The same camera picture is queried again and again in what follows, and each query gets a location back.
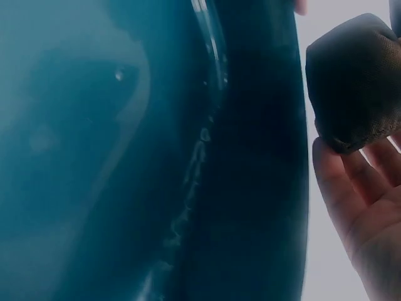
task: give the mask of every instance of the fingers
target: fingers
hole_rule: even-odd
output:
[[[300,14],[301,16],[306,15],[306,1],[307,0],[295,0],[295,11],[297,14]]]
[[[345,242],[352,224],[366,210],[367,205],[355,192],[341,157],[320,138],[313,144],[313,164],[330,218]]]
[[[374,169],[359,151],[343,155],[345,172],[355,191],[367,205],[380,199],[392,186]]]
[[[401,154],[388,139],[383,139],[363,149],[372,166],[392,185],[401,184]]]

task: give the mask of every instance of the fingertip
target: fingertip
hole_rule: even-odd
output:
[[[305,16],[308,13],[306,0],[296,0],[295,2],[295,12],[300,16]]]
[[[326,144],[321,137],[318,137],[313,142],[312,146],[313,162],[321,162],[324,156],[336,156],[334,151]]]
[[[345,172],[341,156],[320,137],[313,142],[312,155],[318,180],[323,181],[327,177]]]

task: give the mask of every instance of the palm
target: palm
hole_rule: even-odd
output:
[[[401,134],[393,136],[401,146]],[[401,300],[401,155],[387,139],[339,156],[313,146],[316,177],[345,249],[372,300]]]

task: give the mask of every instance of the water droplet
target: water droplet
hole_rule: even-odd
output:
[[[123,79],[124,79],[124,73],[123,73],[123,71],[121,70],[121,69],[118,69],[116,72],[115,72],[115,78],[120,82],[120,81],[122,81]]]

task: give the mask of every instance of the blue-green plastic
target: blue-green plastic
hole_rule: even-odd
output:
[[[293,4],[0,1],[0,300],[299,300]]]

